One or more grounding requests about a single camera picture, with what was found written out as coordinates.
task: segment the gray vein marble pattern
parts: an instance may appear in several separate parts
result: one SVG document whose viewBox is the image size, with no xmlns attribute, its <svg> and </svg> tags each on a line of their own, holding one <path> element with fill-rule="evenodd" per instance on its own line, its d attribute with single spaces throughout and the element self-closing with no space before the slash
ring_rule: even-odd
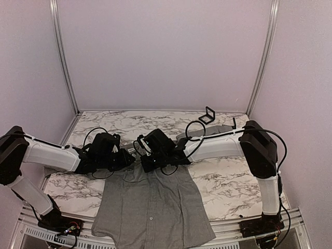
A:
<svg viewBox="0 0 332 249">
<path fill-rule="evenodd" d="M 159 128 L 170 138 L 183 133 L 187 124 L 197 120 L 203 112 L 84 112 L 77 123 L 68 144 L 82 146 L 86 134 L 95 127 L 104 127 L 110 133 L 121 135 L 121 143 L 132 143 L 140 135 L 147 135 Z M 248 121 L 247 115 L 217 113 L 216 120 L 208 126 L 237 126 Z M 201 129 L 193 124 L 190 130 Z M 101 132 L 92 132 L 87 142 Z M 210 221 L 239 218 L 261 213 L 261 197 L 258 182 L 248 168 L 245 158 L 213 158 L 189 166 L 189 172 L 197 184 Z M 63 212 L 95 217 L 101 203 L 105 180 L 89 179 L 84 175 L 54 173 L 46 185 L 45 193 L 51 195 Z M 288 208 L 286 197 L 282 196 Z"/>
</svg>

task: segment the white wall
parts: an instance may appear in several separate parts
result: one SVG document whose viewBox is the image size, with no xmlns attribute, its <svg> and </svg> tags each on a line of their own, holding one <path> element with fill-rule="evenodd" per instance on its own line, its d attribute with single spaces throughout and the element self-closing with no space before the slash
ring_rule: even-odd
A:
<svg viewBox="0 0 332 249">
<path fill-rule="evenodd" d="M 286 193 L 313 248 L 332 237 L 332 3 L 281 1 L 278 27 L 252 118 L 284 137 Z"/>
<path fill-rule="evenodd" d="M 0 1 L 0 135 L 12 126 L 59 142 L 74 117 L 60 68 L 49 1 Z M 22 166 L 36 185 L 43 167 Z M 22 203 L 0 187 L 0 241 L 8 248 Z"/>
<path fill-rule="evenodd" d="M 80 109 L 244 112 L 271 1 L 59 1 Z"/>
</svg>

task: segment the shirt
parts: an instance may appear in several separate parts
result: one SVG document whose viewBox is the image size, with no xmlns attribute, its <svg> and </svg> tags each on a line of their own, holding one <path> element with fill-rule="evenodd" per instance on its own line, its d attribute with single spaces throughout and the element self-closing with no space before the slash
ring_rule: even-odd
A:
<svg viewBox="0 0 332 249">
<path fill-rule="evenodd" d="M 106 180 L 92 234 L 110 236 L 118 249 L 189 248 L 215 238 L 187 167 L 166 176 L 145 173 L 139 161 Z"/>
</svg>

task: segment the back wall panel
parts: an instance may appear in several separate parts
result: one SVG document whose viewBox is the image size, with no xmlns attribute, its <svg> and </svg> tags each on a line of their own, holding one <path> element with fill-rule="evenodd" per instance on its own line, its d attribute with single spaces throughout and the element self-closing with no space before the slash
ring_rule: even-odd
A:
<svg viewBox="0 0 332 249">
<path fill-rule="evenodd" d="M 244 112 L 271 1 L 59 1 L 80 109 Z"/>
</svg>

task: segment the metal corner post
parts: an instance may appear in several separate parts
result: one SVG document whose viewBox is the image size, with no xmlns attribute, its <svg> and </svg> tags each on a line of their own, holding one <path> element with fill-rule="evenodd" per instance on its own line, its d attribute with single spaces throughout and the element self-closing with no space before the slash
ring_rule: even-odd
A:
<svg viewBox="0 0 332 249">
<path fill-rule="evenodd" d="M 276 22 L 277 22 L 277 17 L 278 17 L 279 2 L 280 2 L 280 0 L 272 0 L 270 19 L 269 19 L 269 25 L 268 25 L 268 31 L 267 31 L 267 35 L 266 35 L 264 50 L 263 50 L 262 58 L 260 61 L 259 69 L 257 72 L 254 88 L 253 88 L 253 91 L 252 91 L 252 94 L 251 94 L 251 97 L 249 100 L 249 104 L 247 107 L 247 111 L 246 111 L 246 114 L 249 117 L 251 116 L 251 114 L 254 110 L 254 107 L 255 107 L 255 104 L 256 104 L 256 101 L 258 98 L 259 90 L 260 90 L 260 87 L 262 84 L 268 57 L 271 52 L 273 38 L 274 38 L 274 34 L 275 34 Z"/>
<path fill-rule="evenodd" d="M 80 111 L 78 109 L 77 101 L 74 94 L 73 85 L 71 82 L 71 78 L 68 71 L 67 61 L 64 53 L 62 35 L 61 35 L 61 28 L 60 28 L 60 20 L 59 20 L 59 13 L 58 13 L 58 1 L 57 0 L 50 0 L 50 8 L 51 8 L 51 15 L 53 20 L 54 32 L 56 36 L 56 43 L 58 48 L 58 53 L 60 57 L 60 63 L 67 87 L 67 91 L 69 94 L 69 98 L 72 104 L 72 108 L 74 110 L 75 116 L 77 116 Z"/>
</svg>

